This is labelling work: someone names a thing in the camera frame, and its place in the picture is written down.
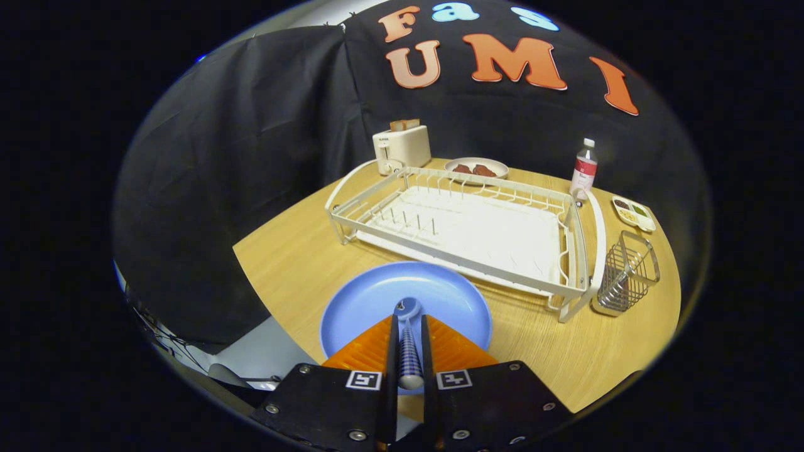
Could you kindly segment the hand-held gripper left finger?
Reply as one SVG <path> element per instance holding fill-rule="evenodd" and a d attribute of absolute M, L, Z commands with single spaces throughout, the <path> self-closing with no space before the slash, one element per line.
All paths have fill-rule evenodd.
<path fill-rule="evenodd" d="M 385 451 L 396 440 L 399 327 L 374 324 L 322 365 L 299 363 L 251 412 L 305 451 Z"/>

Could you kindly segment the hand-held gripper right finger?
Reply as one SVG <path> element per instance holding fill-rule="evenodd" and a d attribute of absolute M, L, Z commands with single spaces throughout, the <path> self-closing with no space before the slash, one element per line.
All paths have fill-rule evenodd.
<path fill-rule="evenodd" d="M 436 371 L 436 318 L 420 321 L 424 451 L 523 451 L 573 421 L 573 412 L 520 360 Z"/>

